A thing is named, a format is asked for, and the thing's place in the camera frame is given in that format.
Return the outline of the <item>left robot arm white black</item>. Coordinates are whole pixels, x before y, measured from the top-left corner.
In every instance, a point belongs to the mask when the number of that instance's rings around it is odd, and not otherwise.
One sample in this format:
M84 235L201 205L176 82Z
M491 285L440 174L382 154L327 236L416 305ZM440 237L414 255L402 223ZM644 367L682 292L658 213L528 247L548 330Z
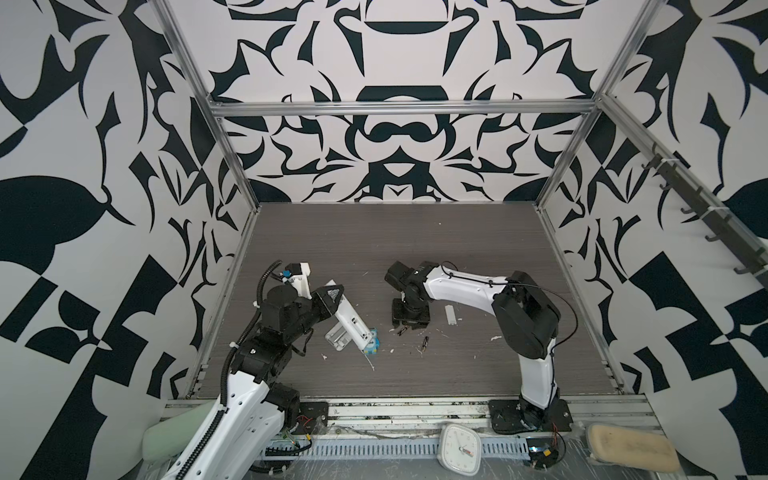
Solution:
M277 382L296 352L294 342L333 317L343 299L342 285L302 297L281 284L258 302L253 321L224 363L217 401L166 479L244 478L272 439L296 425L299 393Z

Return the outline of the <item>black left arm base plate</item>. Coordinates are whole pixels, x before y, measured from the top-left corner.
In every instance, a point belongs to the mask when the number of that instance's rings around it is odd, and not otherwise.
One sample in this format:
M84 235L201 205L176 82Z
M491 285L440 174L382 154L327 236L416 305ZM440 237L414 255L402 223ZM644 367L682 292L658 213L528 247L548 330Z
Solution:
M329 403L325 401L301 401L286 411L284 428L291 435L312 434L326 425Z

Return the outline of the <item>white remote battery lid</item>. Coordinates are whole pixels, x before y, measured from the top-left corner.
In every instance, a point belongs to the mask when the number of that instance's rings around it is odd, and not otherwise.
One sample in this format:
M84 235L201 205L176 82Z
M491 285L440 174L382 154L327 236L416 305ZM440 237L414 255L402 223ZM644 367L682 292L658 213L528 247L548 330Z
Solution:
M445 306L445 314L449 326L456 326L458 324L458 318L453 305Z

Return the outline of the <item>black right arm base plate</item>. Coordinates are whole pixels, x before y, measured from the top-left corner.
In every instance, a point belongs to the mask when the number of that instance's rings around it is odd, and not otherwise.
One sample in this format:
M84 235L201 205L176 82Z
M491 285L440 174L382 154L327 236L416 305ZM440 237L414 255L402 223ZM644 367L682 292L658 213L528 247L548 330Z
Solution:
M555 398L547 408L539 408L524 399L495 399L488 402L488 410L491 428L497 434L572 430L573 417L569 405L561 398Z

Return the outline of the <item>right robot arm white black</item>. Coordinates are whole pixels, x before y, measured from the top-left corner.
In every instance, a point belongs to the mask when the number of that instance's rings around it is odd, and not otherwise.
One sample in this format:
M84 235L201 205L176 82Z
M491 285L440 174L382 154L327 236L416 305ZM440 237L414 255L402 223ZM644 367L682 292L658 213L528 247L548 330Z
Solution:
M521 372L517 401L489 403L493 429L511 434L553 426L559 401L553 352L561 314L530 275L516 271L509 277L489 277L434 262L411 268L397 261L387 270L385 281L400 293L392 302L395 326L426 327L433 301L493 315L502 338L518 355Z

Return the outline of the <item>white remote control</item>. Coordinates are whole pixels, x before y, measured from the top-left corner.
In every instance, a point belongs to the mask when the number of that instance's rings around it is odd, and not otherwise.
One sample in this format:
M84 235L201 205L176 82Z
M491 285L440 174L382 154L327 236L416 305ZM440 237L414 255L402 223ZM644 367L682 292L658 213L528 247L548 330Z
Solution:
M346 296L335 314L337 322L340 322L350 334L352 341L347 345L355 345L365 354L366 345L371 341L371 330L363 321Z

